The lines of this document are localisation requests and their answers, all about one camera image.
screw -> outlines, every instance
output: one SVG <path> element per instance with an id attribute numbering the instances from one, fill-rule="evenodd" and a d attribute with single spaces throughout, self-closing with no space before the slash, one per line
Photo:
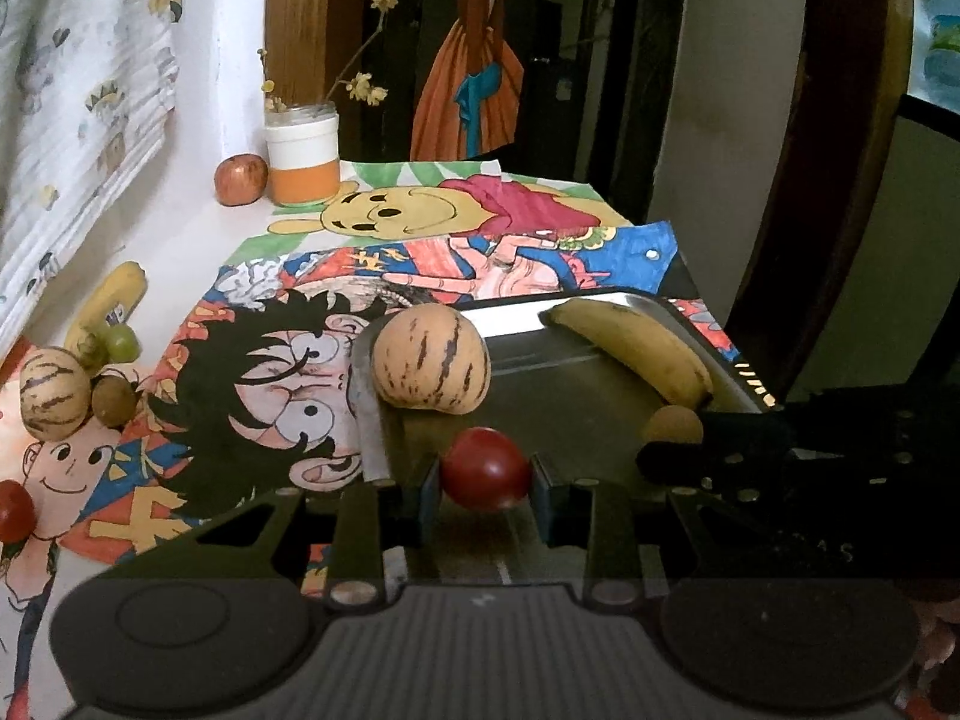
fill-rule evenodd
<path id="1" fill-rule="evenodd" d="M 605 607 L 625 607 L 640 597 L 640 591 L 631 581 L 604 579 L 594 584 L 590 595 Z"/>
<path id="2" fill-rule="evenodd" d="M 376 600 L 376 587 L 368 581 L 338 581 L 330 590 L 330 598 L 345 607 L 363 607 Z"/>

cartoon drawing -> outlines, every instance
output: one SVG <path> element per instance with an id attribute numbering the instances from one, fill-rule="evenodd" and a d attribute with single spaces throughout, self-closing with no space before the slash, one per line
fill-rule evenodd
<path id="1" fill-rule="evenodd" d="M 60 271 L 61 267 L 59 266 L 59 262 L 56 261 L 54 253 L 48 251 L 45 255 L 40 257 L 40 261 L 37 263 L 37 275 L 27 282 L 27 286 L 25 288 L 26 295 L 30 295 L 38 283 L 49 283 L 50 280 Z"/>
<path id="2" fill-rule="evenodd" d="M 23 98 L 21 112 L 30 115 L 42 108 L 42 93 L 54 82 L 53 63 L 59 47 L 70 36 L 70 30 L 61 28 L 53 33 L 51 42 L 43 46 L 37 40 L 37 30 L 32 28 L 23 45 L 16 68 L 16 85 Z"/>
<path id="3" fill-rule="evenodd" d="M 173 93 L 176 77 L 179 75 L 179 65 L 176 64 L 176 57 L 170 47 L 164 47 L 157 52 L 155 57 L 157 62 L 157 72 L 160 74 L 160 81 L 164 87 Z"/>
<path id="4" fill-rule="evenodd" d="M 703 300 L 671 300 L 674 307 L 683 314 L 693 326 L 727 359 L 736 356 L 737 351 L 720 323 L 713 318 Z"/>
<path id="5" fill-rule="evenodd" d="M 597 287 L 660 293 L 676 269 L 683 262 L 668 223 L 440 236 L 224 266 L 168 346 L 149 408 L 125 429 L 116 463 L 61 543 L 117 562 L 256 493 L 293 483 L 338 494 L 361 476 L 349 351 L 387 312 Z M 697 302 L 688 307 L 705 319 Z M 722 331 L 704 336 L 739 365 Z M 314 568 L 321 583 L 323 567 Z"/>
<path id="6" fill-rule="evenodd" d="M 232 319 L 205 322 L 206 338 L 179 342 L 187 356 L 175 394 L 152 396 L 150 410 L 189 458 L 161 481 L 185 499 L 185 517 L 212 517 L 291 482 L 330 493 L 359 477 L 350 348 L 400 305 L 387 303 L 386 289 L 358 305 L 357 293 L 352 303 L 312 286 L 264 300 L 260 310 L 237 307 Z"/>
<path id="7" fill-rule="evenodd" d="M 127 144 L 124 140 L 123 131 L 116 132 L 107 141 L 107 146 L 104 146 L 103 151 L 97 157 L 97 167 L 102 170 L 104 179 L 111 177 L 117 170 L 120 170 L 126 156 Z"/>
<path id="8" fill-rule="evenodd" d="M 96 419 L 63 442 L 37 442 L 23 455 L 24 487 L 37 526 L 4 544 L 0 572 L 8 610 L 0 614 L 0 698 L 26 704 L 30 656 L 56 571 L 56 540 L 73 527 L 113 457 L 120 432 Z"/>
<path id="9" fill-rule="evenodd" d="M 101 121 L 112 122 L 116 110 L 127 96 L 113 79 L 104 81 L 94 89 L 85 100 L 85 107 L 95 113 Z"/>
<path id="10" fill-rule="evenodd" d="M 59 200 L 59 191 L 52 184 L 47 184 L 46 186 L 42 187 L 37 194 L 40 207 L 45 211 L 49 211 L 51 208 L 53 208 L 54 203 Z"/>
<path id="11" fill-rule="evenodd" d="M 560 190 L 501 181 L 495 175 L 448 178 L 435 187 L 357 191 L 344 181 L 320 215 L 284 218 L 267 230 L 304 234 L 329 230 L 383 241 L 435 235 L 531 234 L 629 222 L 606 203 L 565 196 Z"/>
<path id="12" fill-rule="evenodd" d="M 476 250 L 467 238 L 450 238 L 449 245 L 450 250 L 459 254 L 473 269 L 473 278 L 383 274 L 383 280 L 408 287 L 469 295 L 474 300 L 553 293 L 560 288 L 560 277 L 554 269 L 517 252 L 520 247 L 555 250 L 557 244 L 553 241 L 505 235 L 488 252 Z"/>

green grape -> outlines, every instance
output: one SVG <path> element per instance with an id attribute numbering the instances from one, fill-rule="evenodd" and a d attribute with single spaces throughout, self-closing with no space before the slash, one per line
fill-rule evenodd
<path id="1" fill-rule="evenodd" d="M 140 341 L 127 324 L 107 328 L 103 339 L 111 362 L 133 362 L 140 356 Z"/>

metal tray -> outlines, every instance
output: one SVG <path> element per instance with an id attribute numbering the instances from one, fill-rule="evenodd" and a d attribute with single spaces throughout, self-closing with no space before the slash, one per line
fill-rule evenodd
<path id="1" fill-rule="evenodd" d="M 643 428 L 664 405 L 659 394 L 620 362 L 563 327 L 544 327 L 539 314 L 570 298 L 626 305 L 669 327 L 699 354 L 712 375 L 714 398 L 707 408 L 759 412 L 757 396 L 705 338 L 662 298 L 638 290 L 585 290 L 464 306 L 487 342 L 493 365 L 490 392 L 468 415 L 396 409 L 380 400 L 371 378 L 371 350 L 383 317 L 360 334 L 352 351 L 349 398 L 357 418 L 363 474 L 367 481 L 402 481 L 411 461 L 443 455 L 462 429 L 496 428 L 527 456 L 548 456 L 560 477 L 589 476 L 623 485 L 638 499 L 662 500 L 661 488 L 640 476 L 634 459 Z M 536 535 L 524 503 L 502 514 L 467 512 L 443 498 L 424 569 L 450 581 L 576 581 L 583 551 L 547 549 Z M 390 570 L 395 573 L 396 566 Z"/>

cherry tomato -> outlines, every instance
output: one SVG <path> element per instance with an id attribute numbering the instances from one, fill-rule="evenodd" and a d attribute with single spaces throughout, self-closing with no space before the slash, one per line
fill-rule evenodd
<path id="1" fill-rule="evenodd" d="M 498 512 L 520 503 L 532 477 L 517 445 L 493 428 L 467 428 L 440 460 L 443 491 L 474 512 Z"/>
<path id="2" fill-rule="evenodd" d="M 30 493 L 13 479 L 0 482 L 0 541 L 16 544 L 37 526 L 37 512 Z"/>

